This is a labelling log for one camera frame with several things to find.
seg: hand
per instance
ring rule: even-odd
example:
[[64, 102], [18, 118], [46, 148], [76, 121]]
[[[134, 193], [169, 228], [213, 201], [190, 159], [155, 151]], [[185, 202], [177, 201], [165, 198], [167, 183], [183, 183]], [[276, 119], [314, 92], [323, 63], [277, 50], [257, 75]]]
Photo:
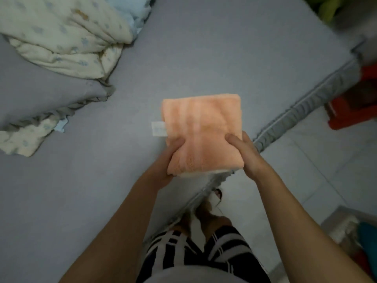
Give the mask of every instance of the hand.
[[233, 134], [225, 135], [225, 139], [241, 153], [242, 159], [245, 162], [243, 170], [250, 179], [255, 181], [263, 172], [272, 169], [258, 153], [258, 150], [245, 131], [242, 132], [242, 140]]
[[172, 142], [157, 160], [148, 168], [138, 181], [144, 185], [148, 185], [157, 191], [167, 186], [173, 179], [173, 175], [167, 174], [167, 167], [172, 159], [175, 151], [185, 143], [183, 138], [179, 138]]

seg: black and white striped shorts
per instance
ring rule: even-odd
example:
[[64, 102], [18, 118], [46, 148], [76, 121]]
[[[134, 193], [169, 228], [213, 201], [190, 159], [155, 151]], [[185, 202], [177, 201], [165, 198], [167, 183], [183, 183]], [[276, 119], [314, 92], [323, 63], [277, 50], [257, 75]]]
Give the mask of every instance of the black and white striped shorts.
[[247, 282], [270, 282], [252, 250], [237, 229], [222, 226], [204, 246], [204, 252], [180, 231], [158, 234], [148, 248], [136, 283], [181, 265], [202, 265], [234, 274]]

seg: towel tag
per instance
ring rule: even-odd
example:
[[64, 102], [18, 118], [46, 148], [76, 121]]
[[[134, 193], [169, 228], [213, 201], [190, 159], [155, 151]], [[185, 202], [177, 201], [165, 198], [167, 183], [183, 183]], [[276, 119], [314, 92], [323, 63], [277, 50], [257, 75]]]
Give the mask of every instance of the towel tag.
[[156, 137], [167, 137], [165, 122], [152, 122], [152, 135]]

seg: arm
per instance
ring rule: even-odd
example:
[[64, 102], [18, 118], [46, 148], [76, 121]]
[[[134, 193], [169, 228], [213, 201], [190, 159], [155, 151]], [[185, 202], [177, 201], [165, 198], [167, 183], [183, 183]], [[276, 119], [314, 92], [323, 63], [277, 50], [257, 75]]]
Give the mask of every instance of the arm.
[[119, 209], [77, 258], [60, 283], [134, 282], [158, 190], [173, 178], [167, 166], [184, 140], [173, 142], [136, 181]]
[[246, 175], [257, 183], [290, 282], [372, 283], [308, 215], [245, 132], [242, 137], [225, 136], [240, 151]]

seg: peach towel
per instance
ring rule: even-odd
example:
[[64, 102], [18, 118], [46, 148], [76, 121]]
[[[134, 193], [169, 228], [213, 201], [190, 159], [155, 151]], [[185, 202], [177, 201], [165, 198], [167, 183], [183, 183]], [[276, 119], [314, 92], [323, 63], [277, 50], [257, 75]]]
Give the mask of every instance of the peach towel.
[[242, 139], [241, 114], [237, 94], [164, 99], [162, 118], [167, 145], [179, 137], [186, 139], [174, 153], [168, 174], [241, 169], [244, 162], [239, 151], [224, 138], [232, 133]]

